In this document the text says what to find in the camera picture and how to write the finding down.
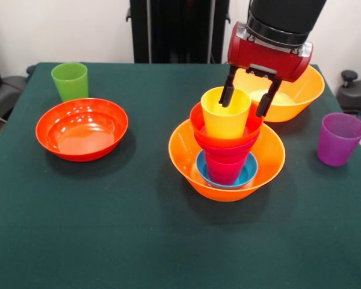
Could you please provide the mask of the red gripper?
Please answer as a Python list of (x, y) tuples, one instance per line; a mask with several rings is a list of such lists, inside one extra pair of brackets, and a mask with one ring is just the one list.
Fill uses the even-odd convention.
[(264, 42), (247, 31), (244, 22), (233, 28), (227, 53), (231, 65), (219, 104), (228, 107), (234, 92), (233, 80), (238, 68), (254, 71), (260, 76), (274, 75), (271, 85), (261, 97), (256, 110), (257, 117), (265, 117), (283, 81), (299, 79), (310, 63), (313, 44), (305, 42), (297, 48), (283, 48)]

